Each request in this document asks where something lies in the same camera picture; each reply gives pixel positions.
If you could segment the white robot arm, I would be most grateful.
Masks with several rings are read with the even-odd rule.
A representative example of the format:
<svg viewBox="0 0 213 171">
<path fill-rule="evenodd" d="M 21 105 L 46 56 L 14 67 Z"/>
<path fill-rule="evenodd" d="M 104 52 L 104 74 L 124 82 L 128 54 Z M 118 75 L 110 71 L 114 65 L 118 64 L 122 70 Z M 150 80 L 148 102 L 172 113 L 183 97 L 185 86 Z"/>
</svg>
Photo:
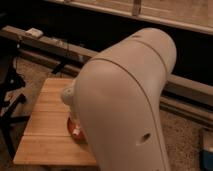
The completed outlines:
<svg viewBox="0 0 213 171">
<path fill-rule="evenodd" d="M 176 46 L 155 28 L 92 57 L 61 93 L 101 171 L 170 171 L 159 116 Z"/>
</svg>

